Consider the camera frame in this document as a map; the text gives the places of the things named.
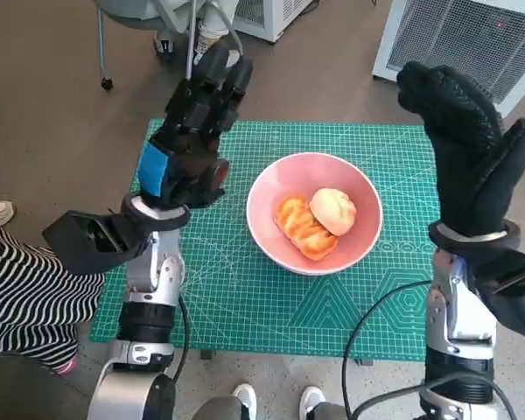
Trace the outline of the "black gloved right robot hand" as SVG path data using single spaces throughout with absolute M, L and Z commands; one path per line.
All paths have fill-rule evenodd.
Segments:
M 440 220 L 465 237 L 503 231 L 525 172 L 525 118 L 506 129 L 489 93 L 449 66 L 407 63 L 398 102 L 423 119 L 437 168 Z

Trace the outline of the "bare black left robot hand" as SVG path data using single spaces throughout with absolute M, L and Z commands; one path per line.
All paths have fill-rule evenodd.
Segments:
M 237 120 L 253 73 L 251 59 L 241 56 L 227 68 L 228 58 L 225 44 L 212 45 L 175 88 L 137 170 L 149 206 L 206 207 L 223 195 L 230 163 L 220 157 L 221 135 Z

